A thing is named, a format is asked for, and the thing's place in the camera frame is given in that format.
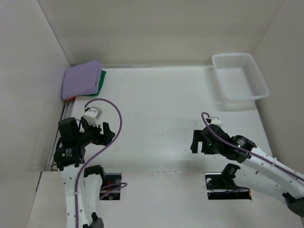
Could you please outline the lavender t shirt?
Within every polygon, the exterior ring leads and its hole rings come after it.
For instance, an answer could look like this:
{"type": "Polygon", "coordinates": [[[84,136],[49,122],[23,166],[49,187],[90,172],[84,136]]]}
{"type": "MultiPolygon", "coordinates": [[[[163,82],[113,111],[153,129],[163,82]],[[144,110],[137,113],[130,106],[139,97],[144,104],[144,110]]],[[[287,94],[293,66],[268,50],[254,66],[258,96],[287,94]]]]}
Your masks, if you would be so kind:
{"type": "Polygon", "coordinates": [[[63,100],[96,93],[101,72],[102,65],[98,60],[68,68],[62,85],[63,100]]]}

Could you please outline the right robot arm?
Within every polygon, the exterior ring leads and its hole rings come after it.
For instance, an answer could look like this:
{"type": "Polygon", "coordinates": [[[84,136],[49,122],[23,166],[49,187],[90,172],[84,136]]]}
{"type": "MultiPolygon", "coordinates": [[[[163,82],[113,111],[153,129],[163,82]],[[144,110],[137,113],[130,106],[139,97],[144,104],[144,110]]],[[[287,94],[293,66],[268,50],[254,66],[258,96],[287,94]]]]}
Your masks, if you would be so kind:
{"type": "Polygon", "coordinates": [[[220,182],[229,189],[249,188],[282,202],[294,214],[304,215],[304,176],[266,154],[248,138],[230,137],[219,126],[210,124],[194,130],[190,150],[198,152],[202,143],[204,154],[219,154],[235,162],[221,172],[220,182]]]}

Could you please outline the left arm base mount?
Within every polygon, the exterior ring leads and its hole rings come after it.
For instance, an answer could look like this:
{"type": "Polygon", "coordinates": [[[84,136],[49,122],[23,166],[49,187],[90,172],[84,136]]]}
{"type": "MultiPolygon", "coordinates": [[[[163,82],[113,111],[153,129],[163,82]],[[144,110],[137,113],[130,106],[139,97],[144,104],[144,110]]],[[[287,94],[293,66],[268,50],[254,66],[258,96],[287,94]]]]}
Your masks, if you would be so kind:
{"type": "Polygon", "coordinates": [[[105,176],[105,182],[100,189],[100,200],[120,200],[121,190],[118,189],[120,185],[117,185],[117,183],[121,182],[122,174],[106,173],[105,176]]]}

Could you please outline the green t shirt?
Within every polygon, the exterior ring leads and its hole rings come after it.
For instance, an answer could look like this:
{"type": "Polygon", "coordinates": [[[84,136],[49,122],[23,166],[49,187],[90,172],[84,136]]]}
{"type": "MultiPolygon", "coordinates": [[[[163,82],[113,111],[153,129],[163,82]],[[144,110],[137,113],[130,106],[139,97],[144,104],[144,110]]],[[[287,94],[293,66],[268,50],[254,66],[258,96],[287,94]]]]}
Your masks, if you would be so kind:
{"type": "Polygon", "coordinates": [[[94,94],[89,94],[87,96],[94,97],[94,96],[98,96],[100,94],[102,86],[104,84],[105,75],[106,75],[106,71],[102,70],[101,76],[100,76],[100,81],[99,81],[99,86],[98,86],[98,91],[94,94]]]}

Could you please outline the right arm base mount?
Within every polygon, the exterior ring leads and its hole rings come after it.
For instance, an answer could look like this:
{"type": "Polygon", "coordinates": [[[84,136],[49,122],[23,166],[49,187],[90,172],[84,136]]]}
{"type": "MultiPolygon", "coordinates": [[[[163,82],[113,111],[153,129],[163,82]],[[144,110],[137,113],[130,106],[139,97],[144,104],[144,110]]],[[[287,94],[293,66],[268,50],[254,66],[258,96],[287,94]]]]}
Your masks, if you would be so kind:
{"type": "Polygon", "coordinates": [[[205,173],[205,183],[209,200],[252,200],[249,188],[237,186],[219,172],[205,173]]]}

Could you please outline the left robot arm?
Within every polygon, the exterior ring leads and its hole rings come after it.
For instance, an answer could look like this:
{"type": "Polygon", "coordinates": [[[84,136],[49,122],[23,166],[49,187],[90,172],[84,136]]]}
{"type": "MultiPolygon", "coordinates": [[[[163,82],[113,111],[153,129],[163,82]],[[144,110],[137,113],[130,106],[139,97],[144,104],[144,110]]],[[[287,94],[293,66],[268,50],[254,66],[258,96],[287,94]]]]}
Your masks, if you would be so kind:
{"type": "Polygon", "coordinates": [[[60,138],[54,161],[64,184],[66,227],[102,228],[103,219],[97,214],[100,189],[106,185],[101,165],[85,164],[85,147],[89,144],[107,146],[115,137],[109,124],[90,125],[85,118],[69,117],[58,122],[60,138]]]}

